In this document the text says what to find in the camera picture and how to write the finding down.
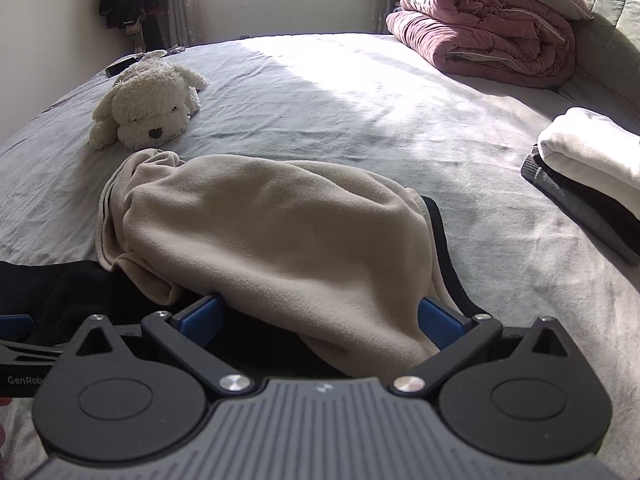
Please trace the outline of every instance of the bed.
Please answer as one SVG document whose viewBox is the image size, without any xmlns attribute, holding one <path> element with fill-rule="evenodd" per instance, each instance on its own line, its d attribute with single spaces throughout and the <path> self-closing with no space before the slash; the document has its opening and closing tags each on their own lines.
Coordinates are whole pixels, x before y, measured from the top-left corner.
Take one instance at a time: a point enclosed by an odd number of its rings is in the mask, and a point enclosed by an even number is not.
<svg viewBox="0 0 640 480">
<path fill-rule="evenodd" d="M 625 1 L 623 15 L 628 5 L 638 12 L 638 0 Z M 626 40 L 624 52 L 629 44 L 638 43 Z M 393 37 L 364 34 L 255 38 L 194 47 L 172 61 L 212 81 L 187 131 L 164 146 L 182 158 L 337 162 L 432 197 L 473 301 L 506 324 L 548 314 L 570 332 L 614 404 L 601 459 L 637 478 L 640 270 L 587 237 L 520 176 L 540 131 L 575 104 L 637 131 L 636 89 L 625 96 L 607 85 L 610 74 L 596 80 L 584 61 L 559 91 L 447 76 Z M 98 198 L 130 153 L 120 144 L 102 152 L 88 146 L 92 110 L 110 85 L 99 73 L 0 147 L 0 260 L 95 259 Z M 23 478 L 45 459 L 30 402 L 3 408 L 0 422 L 6 478 Z"/>
</svg>

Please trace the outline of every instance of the stack of folded clothes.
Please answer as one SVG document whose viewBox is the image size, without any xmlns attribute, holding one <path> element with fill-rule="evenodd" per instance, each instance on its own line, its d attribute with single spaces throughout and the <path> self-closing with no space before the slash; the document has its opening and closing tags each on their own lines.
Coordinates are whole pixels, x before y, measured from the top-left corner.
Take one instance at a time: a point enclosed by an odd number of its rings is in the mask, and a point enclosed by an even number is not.
<svg viewBox="0 0 640 480">
<path fill-rule="evenodd" d="M 538 137 L 520 173 L 586 232 L 640 266 L 640 137 L 571 108 Z"/>
<path fill-rule="evenodd" d="M 441 72 L 532 88 L 575 69 L 567 20 L 589 20 L 583 0 L 399 0 L 389 31 Z"/>
</svg>

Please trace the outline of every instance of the stuffed dog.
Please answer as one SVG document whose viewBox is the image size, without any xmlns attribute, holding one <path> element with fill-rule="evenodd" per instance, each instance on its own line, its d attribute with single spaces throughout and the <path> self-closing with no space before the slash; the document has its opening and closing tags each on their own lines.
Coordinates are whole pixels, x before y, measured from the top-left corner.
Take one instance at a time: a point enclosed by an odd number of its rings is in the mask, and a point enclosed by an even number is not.
<svg viewBox="0 0 640 480">
<path fill-rule="evenodd" d="M 117 140 L 127 148 L 156 148 L 175 139 L 190 115 L 200 110 L 196 91 L 209 80 L 185 66 L 161 59 L 164 50 L 149 52 L 124 70 L 95 107 L 89 145 L 101 150 Z"/>
</svg>

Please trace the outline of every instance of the white wall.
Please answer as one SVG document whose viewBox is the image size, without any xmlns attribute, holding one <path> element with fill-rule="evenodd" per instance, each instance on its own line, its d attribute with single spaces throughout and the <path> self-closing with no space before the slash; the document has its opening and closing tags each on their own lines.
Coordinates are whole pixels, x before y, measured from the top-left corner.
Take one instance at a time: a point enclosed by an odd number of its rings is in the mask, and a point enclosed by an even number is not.
<svg viewBox="0 0 640 480">
<path fill-rule="evenodd" d="M 98 0 L 0 0 L 0 143 L 130 51 Z"/>
<path fill-rule="evenodd" d="M 370 32 L 373 0 L 198 0 L 206 43 L 240 36 Z"/>
</svg>

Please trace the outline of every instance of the pink comforter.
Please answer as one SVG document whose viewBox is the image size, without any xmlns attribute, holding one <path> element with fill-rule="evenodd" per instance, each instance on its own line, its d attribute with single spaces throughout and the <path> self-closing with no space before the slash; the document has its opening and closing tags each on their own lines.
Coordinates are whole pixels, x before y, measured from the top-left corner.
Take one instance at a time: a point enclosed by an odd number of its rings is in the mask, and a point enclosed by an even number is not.
<svg viewBox="0 0 640 480">
<path fill-rule="evenodd" d="M 549 88 L 574 72 L 571 25 L 536 0 L 401 0 L 398 40 L 441 72 Z"/>
</svg>

